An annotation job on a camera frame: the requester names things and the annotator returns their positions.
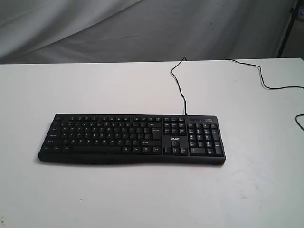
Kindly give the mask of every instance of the table surface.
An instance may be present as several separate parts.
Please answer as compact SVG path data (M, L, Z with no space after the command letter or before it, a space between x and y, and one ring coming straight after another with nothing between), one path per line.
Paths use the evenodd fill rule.
M301 59L259 64L269 86L304 86ZM188 61L190 115L216 115L223 166L64 165L37 159L57 113L182 114L177 62L0 65L0 228L299 228L304 91L271 91L258 70Z

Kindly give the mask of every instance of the gray backdrop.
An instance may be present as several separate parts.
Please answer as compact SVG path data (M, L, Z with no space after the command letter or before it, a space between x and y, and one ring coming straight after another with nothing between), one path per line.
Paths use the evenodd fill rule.
M2 0L0 62L276 57L295 0Z

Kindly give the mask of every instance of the space bar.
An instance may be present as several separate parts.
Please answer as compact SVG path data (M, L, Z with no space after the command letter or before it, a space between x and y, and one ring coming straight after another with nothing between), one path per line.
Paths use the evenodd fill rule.
M74 153L94 153L94 154L120 154L119 146L74 146Z

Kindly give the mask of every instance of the computer keyboard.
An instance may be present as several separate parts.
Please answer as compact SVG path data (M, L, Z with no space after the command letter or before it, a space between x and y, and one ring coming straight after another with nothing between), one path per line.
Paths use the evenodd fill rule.
M39 152L44 162L223 164L216 116L57 114Z

